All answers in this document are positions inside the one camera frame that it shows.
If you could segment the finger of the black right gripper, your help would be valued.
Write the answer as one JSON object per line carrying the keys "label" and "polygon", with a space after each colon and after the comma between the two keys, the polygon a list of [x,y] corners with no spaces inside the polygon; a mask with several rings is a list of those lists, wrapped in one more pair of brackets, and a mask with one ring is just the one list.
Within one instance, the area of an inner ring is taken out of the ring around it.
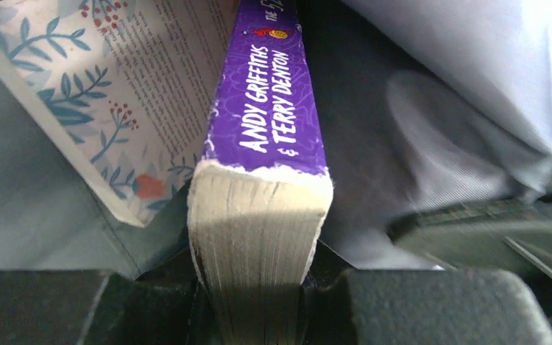
{"label": "finger of the black right gripper", "polygon": [[398,247],[443,268],[506,270],[552,298],[552,195],[417,213],[387,233]]}

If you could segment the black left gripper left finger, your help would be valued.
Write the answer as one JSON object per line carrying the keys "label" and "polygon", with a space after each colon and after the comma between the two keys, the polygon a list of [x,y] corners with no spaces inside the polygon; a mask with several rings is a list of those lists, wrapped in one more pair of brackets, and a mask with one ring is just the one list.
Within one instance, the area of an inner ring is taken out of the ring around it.
{"label": "black left gripper left finger", "polygon": [[184,248],[137,278],[149,288],[147,330],[153,344],[220,344],[192,254]]}

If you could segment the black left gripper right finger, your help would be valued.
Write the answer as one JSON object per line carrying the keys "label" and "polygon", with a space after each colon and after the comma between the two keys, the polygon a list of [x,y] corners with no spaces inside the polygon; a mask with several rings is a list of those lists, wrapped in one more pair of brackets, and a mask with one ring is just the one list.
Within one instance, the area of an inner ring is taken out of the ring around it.
{"label": "black left gripper right finger", "polygon": [[351,344],[349,296],[342,275],[351,266],[322,241],[302,284],[301,344]]}

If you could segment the purple comic book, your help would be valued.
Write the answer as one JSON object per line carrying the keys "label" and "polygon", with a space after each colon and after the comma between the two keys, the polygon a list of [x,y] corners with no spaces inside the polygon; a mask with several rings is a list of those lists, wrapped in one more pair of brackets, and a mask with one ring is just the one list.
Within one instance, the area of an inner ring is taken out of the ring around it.
{"label": "purple comic book", "polygon": [[301,286],[334,197],[294,1],[241,1],[188,194],[223,344],[299,344]]}

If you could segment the red student backpack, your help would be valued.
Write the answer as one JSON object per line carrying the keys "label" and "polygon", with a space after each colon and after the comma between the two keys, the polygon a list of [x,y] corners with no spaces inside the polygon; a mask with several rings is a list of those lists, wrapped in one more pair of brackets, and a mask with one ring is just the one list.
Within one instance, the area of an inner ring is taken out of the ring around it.
{"label": "red student backpack", "polygon": [[[430,267],[385,225],[545,193],[552,1],[294,2],[333,183],[321,238],[344,259]],[[191,178],[146,226],[118,221],[0,79],[0,270],[139,277],[185,245]]]}

